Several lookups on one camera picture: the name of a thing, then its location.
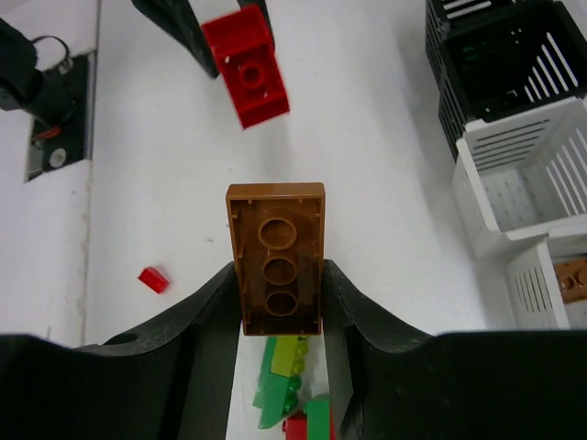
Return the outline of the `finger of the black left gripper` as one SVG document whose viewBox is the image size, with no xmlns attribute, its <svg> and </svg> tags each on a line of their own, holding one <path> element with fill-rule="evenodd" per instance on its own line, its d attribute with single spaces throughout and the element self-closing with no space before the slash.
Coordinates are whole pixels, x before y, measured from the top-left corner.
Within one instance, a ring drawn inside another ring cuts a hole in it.
<svg viewBox="0 0 587 440">
<path fill-rule="evenodd" d="M 132 0 L 132 4 L 187 49 L 210 78 L 219 75 L 212 51 L 188 0 Z"/>
<path fill-rule="evenodd" d="M 274 36 L 265 1 L 238 1 L 238 48 L 252 48 L 255 44 L 268 45 L 275 50 Z"/>
</svg>

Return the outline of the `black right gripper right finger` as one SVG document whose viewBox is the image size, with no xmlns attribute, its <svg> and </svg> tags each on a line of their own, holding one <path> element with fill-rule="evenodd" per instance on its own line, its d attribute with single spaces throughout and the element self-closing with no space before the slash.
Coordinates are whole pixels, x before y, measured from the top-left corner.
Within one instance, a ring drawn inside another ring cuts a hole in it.
<svg viewBox="0 0 587 440">
<path fill-rule="evenodd" d="M 332 420 L 340 439 L 583 439 L 583 331 L 429 335 L 322 275 Z"/>
</svg>

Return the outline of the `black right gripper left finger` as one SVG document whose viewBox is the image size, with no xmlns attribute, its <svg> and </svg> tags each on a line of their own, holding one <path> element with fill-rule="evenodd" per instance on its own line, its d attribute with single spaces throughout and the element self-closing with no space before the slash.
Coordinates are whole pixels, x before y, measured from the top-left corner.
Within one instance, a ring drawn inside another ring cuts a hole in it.
<svg viewBox="0 0 587 440">
<path fill-rule="evenodd" d="M 240 326 L 235 269 L 101 345 L 1 338 L 4 439 L 222 439 Z"/>
</svg>

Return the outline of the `red round lego piece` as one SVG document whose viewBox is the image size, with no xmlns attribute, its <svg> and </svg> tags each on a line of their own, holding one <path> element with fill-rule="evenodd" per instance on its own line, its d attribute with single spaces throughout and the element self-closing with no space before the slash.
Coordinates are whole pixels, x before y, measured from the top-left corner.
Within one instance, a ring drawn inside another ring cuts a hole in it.
<svg viewBox="0 0 587 440">
<path fill-rule="evenodd" d="M 238 48 L 238 11 L 201 26 L 217 69 L 244 129 L 290 110 L 275 50 L 268 45 Z"/>
</svg>

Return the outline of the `green lime lego stack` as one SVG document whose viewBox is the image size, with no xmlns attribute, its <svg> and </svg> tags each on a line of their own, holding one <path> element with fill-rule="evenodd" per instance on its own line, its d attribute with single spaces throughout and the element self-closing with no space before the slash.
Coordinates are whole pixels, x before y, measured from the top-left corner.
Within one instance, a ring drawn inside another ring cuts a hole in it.
<svg viewBox="0 0 587 440">
<path fill-rule="evenodd" d="M 270 336 L 252 405 L 260 410 L 259 429 L 269 429 L 298 406 L 308 340 L 302 335 Z"/>
</svg>

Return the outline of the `small red lego brick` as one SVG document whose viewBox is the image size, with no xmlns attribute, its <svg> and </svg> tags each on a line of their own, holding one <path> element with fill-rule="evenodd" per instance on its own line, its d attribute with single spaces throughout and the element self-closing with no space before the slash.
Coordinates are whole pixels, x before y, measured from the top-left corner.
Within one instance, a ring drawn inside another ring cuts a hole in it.
<svg viewBox="0 0 587 440">
<path fill-rule="evenodd" d="M 141 271 L 138 275 L 138 280 L 157 294 L 165 293 L 170 286 L 168 278 L 152 266 L 146 267 Z"/>
</svg>

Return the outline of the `brown lego brick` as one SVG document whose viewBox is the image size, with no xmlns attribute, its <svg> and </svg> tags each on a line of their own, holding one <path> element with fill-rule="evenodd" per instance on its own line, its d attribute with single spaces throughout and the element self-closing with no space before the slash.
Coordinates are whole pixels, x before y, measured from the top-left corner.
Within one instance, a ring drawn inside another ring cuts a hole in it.
<svg viewBox="0 0 587 440">
<path fill-rule="evenodd" d="M 226 204 L 244 334 L 319 335 L 324 184 L 231 184 Z"/>
</svg>

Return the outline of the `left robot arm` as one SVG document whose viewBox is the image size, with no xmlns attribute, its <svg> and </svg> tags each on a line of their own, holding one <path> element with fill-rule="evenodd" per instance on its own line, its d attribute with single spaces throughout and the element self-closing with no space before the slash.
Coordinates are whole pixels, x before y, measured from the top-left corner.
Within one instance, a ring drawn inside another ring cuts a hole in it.
<svg viewBox="0 0 587 440">
<path fill-rule="evenodd" d="M 240 124 L 247 128 L 288 112 L 263 1 L 241 1 L 238 11 L 199 24 L 186 1 L 137 1 L 135 8 L 189 51 L 212 79 L 223 77 Z M 71 95 L 37 68 L 33 41 L 1 24 L 1 106 L 22 109 L 57 126 L 74 106 Z"/>
</svg>

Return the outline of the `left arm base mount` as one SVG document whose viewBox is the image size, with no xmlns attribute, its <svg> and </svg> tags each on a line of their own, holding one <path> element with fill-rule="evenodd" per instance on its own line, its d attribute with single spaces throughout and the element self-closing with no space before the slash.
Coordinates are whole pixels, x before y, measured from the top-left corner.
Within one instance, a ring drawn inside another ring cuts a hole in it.
<svg viewBox="0 0 587 440">
<path fill-rule="evenodd" d="M 92 148 L 94 54 L 73 56 L 69 46 L 62 59 L 39 74 L 39 94 L 28 112 L 33 123 L 28 142 L 26 180 L 88 159 Z"/>
</svg>

